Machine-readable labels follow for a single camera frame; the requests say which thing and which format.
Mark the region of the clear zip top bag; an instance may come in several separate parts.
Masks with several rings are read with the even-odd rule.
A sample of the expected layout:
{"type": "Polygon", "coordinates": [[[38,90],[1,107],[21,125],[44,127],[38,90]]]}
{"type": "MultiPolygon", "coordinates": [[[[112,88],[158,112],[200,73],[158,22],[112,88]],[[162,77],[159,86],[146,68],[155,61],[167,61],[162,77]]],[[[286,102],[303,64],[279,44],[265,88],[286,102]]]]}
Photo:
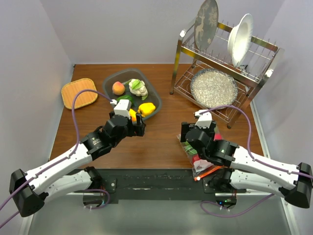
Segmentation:
{"type": "Polygon", "coordinates": [[[221,169],[222,166],[216,166],[206,160],[201,159],[198,156],[197,151],[189,144],[189,142],[183,142],[183,140],[186,139],[185,135],[191,129],[193,129],[193,124],[183,122],[181,127],[181,133],[177,135],[177,138],[179,139],[180,145],[186,153],[190,164],[192,165],[192,174],[194,181],[199,181],[205,176],[208,176],[213,172],[221,169]]]}

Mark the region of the fake green leafy vegetable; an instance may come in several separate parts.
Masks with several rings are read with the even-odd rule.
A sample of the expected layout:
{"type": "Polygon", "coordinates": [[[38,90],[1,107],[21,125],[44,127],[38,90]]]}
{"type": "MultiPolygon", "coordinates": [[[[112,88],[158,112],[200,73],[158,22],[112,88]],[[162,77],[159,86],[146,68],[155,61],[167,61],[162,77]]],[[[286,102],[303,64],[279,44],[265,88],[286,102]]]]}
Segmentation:
{"type": "Polygon", "coordinates": [[[195,155],[197,154],[197,151],[189,144],[189,143],[184,143],[183,145],[183,149],[184,151],[187,153],[187,154],[190,154],[190,155],[195,155]]]}

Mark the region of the fake pink dragon fruit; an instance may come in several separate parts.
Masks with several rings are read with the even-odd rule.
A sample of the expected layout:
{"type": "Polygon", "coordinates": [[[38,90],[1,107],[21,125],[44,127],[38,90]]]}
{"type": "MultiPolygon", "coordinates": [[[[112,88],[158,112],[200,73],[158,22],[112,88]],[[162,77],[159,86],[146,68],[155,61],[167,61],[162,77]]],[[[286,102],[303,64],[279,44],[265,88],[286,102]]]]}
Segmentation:
{"type": "Polygon", "coordinates": [[[210,163],[206,160],[200,159],[198,155],[194,155],[192,158],[192,165],[196,172],[203,171],[210,167],[210,163]]]}

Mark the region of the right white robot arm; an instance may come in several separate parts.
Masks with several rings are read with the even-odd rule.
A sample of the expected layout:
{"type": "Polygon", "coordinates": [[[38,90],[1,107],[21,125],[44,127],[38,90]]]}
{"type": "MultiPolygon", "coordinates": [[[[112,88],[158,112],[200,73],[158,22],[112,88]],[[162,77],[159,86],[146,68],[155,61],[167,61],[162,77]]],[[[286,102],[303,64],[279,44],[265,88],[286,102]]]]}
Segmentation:
{"type": "Polygon", "coordinates": [[[218,180],[221,191],[253,189],[280,196],[299,208],[310,207],[313,170],[309,164],[278,162],[251,153],[236,143],[216,140],[215,127],[215,122],[205,128],[182,122],[180,140],[190,144],[200,159],[224,168],[218,180]]]}

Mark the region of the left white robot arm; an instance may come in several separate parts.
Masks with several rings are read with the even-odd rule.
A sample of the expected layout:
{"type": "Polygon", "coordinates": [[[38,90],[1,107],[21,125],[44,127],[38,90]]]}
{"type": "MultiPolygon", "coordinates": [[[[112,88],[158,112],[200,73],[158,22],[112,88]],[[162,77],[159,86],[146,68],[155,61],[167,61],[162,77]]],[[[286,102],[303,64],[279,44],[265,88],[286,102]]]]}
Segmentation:
{"type": "Polygon", "coordinates": [[[9,193],[21,217],[28,217],[53,199],[80,190],[96,192],[101,188],[101,177],[89,167],[70,175],[74,169],[102,157],[125,137],[142,137],[146,124],[142,115],[135,121],[116,112],[104,126],[97,127],[67,152],[52,161],[27,172],[15,170],[10,177],[9,193]]]}

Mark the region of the fake orange mango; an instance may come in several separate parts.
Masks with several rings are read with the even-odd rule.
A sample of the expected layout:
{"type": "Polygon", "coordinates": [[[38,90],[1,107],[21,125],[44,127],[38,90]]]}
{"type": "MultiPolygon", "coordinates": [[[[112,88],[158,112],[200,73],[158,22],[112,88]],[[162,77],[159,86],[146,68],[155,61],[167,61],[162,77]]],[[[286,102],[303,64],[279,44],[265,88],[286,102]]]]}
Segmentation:
{"type": "Polygon", "coordinates": [[[129,114],[130,114],[130,117],[131,117],[132,121],[133,122],[136,121],[136,114],[137,114],[137,112],[135,110],[133,110],[133,109],[130,109],[129,110],[129,114]]]}

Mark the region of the fake yellow bell pepper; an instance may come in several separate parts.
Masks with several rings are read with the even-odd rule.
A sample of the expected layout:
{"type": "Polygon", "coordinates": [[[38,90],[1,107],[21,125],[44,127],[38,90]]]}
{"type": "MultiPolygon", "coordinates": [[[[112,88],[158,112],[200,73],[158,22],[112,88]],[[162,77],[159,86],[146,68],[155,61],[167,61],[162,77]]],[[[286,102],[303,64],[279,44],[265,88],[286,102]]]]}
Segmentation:
{"type": "Polygon", "coordinates": [[[139,105],[137,112],[140,113],[142,117],[146,117],[152,114],[155,111],[155,109],[156,107],[153,103],[147,102],[139,105]]]}

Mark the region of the fake green bell pepper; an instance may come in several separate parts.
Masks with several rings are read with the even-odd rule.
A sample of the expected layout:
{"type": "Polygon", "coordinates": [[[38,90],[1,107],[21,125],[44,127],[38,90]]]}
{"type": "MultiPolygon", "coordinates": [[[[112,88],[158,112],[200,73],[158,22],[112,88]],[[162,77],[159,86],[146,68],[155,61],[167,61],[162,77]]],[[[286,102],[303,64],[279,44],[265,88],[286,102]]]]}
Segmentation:
{"type": "Polygon", "coordinates": [[[117,100],[117,102],[119,102],[119,101],[122,100],[122,99],[124,99],[124,100],[129,100],[130,103],[131,103],[131,106],[134,105],[134,99],[133,99],[133,97],[132,97],[131,95],[126,94],[126,95],[120,96],[120,97],[117,98],[116,100],[117,100]]]}

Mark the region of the fake cauliflower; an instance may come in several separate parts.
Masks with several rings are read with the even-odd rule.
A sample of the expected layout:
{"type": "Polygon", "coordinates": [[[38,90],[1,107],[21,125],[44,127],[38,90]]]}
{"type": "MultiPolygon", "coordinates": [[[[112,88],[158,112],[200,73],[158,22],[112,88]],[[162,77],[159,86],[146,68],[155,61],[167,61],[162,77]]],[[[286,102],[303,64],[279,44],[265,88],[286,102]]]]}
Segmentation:
{"type": "Polygon", "coordinates": [[[143,100],[148,96],[148,90],[142,80],[131,79],[129,81],[129,89],[132,94],[142,97],[143,100]]]}

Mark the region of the fake peach in tray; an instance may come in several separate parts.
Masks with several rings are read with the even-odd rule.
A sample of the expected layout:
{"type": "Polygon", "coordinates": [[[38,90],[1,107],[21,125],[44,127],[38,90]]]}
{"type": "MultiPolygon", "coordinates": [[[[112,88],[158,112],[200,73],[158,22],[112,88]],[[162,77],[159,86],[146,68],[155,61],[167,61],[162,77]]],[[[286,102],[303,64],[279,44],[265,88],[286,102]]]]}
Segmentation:
{"type": "Polygon", "coordinates": [[[122,95],[125,92],[125,86],[121,82],[116,81],[112,86],[112,92],[115,95],[122,95]]]}

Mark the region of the blue speckled plate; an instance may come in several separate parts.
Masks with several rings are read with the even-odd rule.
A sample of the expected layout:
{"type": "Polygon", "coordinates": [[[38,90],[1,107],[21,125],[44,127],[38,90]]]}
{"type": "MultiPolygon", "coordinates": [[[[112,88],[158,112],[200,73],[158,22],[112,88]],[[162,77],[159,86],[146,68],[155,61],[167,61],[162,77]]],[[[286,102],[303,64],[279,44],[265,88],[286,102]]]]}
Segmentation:
{"type": "Polygon", "coordinates": [[[190,83],[193,98],[207,109],[223,109],[235,102],[238,95],[236,81],[230,75],[217,69],[198,71],[190,83]]]}

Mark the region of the metal dish rack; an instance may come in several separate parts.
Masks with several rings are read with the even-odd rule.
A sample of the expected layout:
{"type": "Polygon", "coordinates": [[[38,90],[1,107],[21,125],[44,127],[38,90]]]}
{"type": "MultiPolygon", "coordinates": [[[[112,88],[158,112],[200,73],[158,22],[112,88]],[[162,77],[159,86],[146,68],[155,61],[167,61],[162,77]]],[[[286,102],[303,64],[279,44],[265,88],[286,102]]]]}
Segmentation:
{"type": "Polygon", "coordinates": [[[179,34],[170,94],[177,92],[202,108],[203,105],[191,94],[191,80],[197,72],[214,68],[234,78],[238,95],[232,104],[243,111],[246,110],[282,61],[284,49],[269,40],[253,36],[245,62],[239,68],[235,68],[227,52],[232,27],[218,23],[214,42],[205,50],[197,49],[194,28],[195,20],[192,20],[179,34]]]}

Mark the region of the white bowl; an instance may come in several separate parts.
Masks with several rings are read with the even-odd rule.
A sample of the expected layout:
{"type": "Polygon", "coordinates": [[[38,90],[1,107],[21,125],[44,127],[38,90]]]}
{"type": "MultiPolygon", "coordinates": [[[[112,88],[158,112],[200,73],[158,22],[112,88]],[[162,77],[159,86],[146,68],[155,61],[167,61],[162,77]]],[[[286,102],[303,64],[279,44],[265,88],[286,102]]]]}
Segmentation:
{"type": "Polygon", "coordinates": [[[227,51],[231,55],[233,67],[243,62],[249,49],[253,32],[253,16],[245,14],[239,24],[232,28],[227,43],[227,51]]]}

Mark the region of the grey reindeer plate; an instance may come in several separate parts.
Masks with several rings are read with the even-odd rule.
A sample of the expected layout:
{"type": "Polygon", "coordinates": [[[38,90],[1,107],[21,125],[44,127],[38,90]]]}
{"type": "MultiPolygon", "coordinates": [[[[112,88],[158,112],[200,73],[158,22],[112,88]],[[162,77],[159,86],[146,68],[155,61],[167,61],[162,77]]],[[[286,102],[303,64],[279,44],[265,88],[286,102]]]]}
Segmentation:
{"type": "Polygon", "coordinates": [[[201,5],[194,24],[196,48],[206,50],[213,42],[219,18],[219,9],[215,0],[205,0],[201,5]]]}

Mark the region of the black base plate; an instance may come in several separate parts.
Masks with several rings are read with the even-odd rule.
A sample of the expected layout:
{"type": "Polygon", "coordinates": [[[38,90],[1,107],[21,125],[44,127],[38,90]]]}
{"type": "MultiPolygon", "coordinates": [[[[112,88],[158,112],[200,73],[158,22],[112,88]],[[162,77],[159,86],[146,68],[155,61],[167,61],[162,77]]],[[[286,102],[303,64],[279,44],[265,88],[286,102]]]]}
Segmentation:
{"type": "Polygon", "coordinates": [[[222,175],[217,170],[200,181],[192,169],[98,169],[110,204],[120,200],[215,200],[221,191],[213,184],[222,175]]]}

